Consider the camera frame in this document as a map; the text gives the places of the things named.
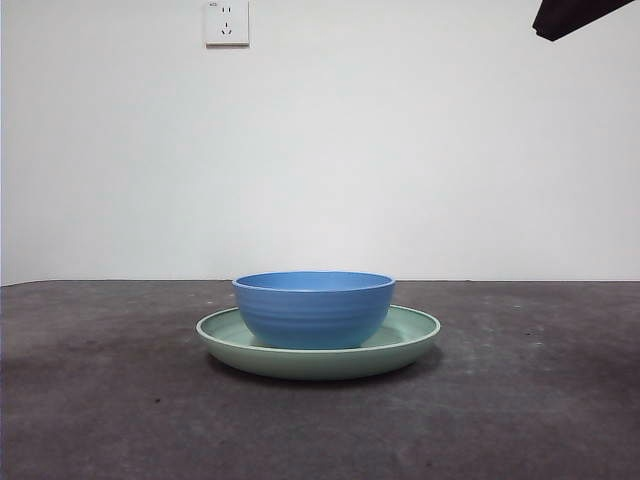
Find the electrical outlet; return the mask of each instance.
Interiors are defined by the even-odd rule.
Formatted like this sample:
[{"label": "electrical outlet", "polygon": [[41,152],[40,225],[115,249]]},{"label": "electrical outlet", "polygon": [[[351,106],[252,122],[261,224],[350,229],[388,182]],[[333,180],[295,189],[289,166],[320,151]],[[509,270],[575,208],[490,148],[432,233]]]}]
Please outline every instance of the electrical outlet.
[{"label": "electrical outlet", "polygon": [[249,45],[249,2],[210,1],[205,6],[205,43]]}]

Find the green plate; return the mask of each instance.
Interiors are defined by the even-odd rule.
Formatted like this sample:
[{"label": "green plate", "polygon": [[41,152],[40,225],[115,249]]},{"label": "green plate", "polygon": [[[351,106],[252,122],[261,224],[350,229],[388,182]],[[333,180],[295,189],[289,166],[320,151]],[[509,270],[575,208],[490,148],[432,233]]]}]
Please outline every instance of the green plate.
[{"label": "green plate", "polygon": [[389,372],[415,362],[431,346],[440,322],[392,305],[380,330],[359,348],[290,350],[268,347],[247,329],[237,308],[204,317],[196,331],[209,353],[245,372],[295,380],[338,380]]}]

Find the bowl rim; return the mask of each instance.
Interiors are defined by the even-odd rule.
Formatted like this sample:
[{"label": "bowl rim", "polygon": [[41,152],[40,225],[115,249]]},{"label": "bowl rim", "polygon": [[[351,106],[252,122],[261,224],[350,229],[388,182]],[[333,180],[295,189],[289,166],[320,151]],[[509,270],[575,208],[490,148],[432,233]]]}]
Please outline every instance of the bowl rim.
[{"label": "bowl rim", "polygon": [[[370,287],[356,287],[356,288],[336,288],[332,290],[294,290],[291,288],[271,288],[271,287],[255,287],[253,285],[246,285],[241,283],[242,280],[249,277],[257,277],[260,275],[273,275],[273,274],[283,274],[283,273],[352,273],[356,275],[372,275],[376,277],[381,277],[383,279],[387,279],[385,283],[380,285],[373,285]],[[231,282],[234,287],[238,288],[246,288],[249,290],[261,290],[265,292],[290,292],[290,293],[338,293],[338,292],[357,292],[364,290],[375,290],[377,288],[386,288],[394,285],[396,283],[394,278],[391,278],[389,275],[384,275],[382,273],[374,273],[374,272],[359,272],[353,270],[278,270],[273,272],[260,272],[260,273],[251,273],[249,275],[243,275],[241,277],[236,278]]]}]

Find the bowl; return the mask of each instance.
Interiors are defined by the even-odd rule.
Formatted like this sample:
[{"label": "bowl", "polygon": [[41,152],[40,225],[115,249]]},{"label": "bowl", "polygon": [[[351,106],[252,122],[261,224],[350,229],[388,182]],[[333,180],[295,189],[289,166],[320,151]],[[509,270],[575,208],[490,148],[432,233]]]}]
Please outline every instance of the bowl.
[{"label": "bowl", "polygon": [[233,281],[247,328],[268,345],[359,347],[384,320],[395,280],[376,273],[271,272]]}]

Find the wall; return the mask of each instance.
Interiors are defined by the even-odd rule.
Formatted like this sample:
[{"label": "wall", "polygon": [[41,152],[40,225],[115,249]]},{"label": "wall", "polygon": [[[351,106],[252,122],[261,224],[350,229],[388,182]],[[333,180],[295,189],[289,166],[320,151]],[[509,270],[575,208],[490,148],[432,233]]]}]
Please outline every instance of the wall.
[{"label": "wall", "polygon": [[348,268],[640,280],[640,5],[3,2],[3,283]]}]

